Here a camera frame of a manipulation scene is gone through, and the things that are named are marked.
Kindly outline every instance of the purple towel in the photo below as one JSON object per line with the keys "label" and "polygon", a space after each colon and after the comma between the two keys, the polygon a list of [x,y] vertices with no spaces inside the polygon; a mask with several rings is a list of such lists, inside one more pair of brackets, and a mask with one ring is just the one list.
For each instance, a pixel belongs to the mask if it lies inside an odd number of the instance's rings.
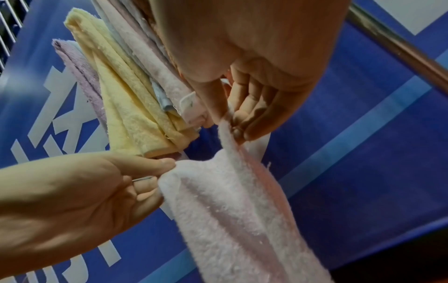
{"label": "purple towel", "polygon": [[92,103],[100,124],[107,131],[106,114],[103,99],[101,98],[98,73],[90,66],[75,44],[77,43],[58,39],[53,40],[53,47],[56,53],[75,76],[84,95]]}

